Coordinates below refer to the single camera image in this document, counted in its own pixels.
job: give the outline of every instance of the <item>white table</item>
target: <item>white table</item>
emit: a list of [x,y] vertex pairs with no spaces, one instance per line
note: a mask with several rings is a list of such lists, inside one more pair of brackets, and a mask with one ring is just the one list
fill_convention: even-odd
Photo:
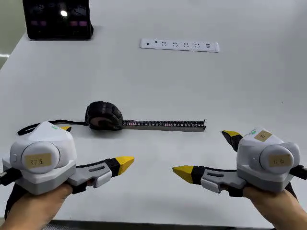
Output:
[[[244,198],[214,194],[172,166],[234,168],[223,129],[263,126],[307,164],[307,5],[303,0],[92,0],[91,41],[20,40],[0,72],[0,152],[39,121],[83,120],[114,103],[125,119],[207,119],[204,133],[74,126],[78,162],[135,156],[120,177],[72,195],[57,219],[271,227]],[[139,49],[140,38],[217,41],[221,52]],[[293,186],[307,208],[307,183]],[[0,189],[3,215],[11,187]]]

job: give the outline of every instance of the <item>power strip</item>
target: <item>power strip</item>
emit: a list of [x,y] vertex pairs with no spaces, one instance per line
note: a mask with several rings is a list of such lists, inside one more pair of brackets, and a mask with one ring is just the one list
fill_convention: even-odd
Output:
[[145,39],[145,38],[141,39],[140,48],[216,52],[216,53],[220,52],[220,47],[217,42],[176,41],[176,40],[158,40],[158,39]]

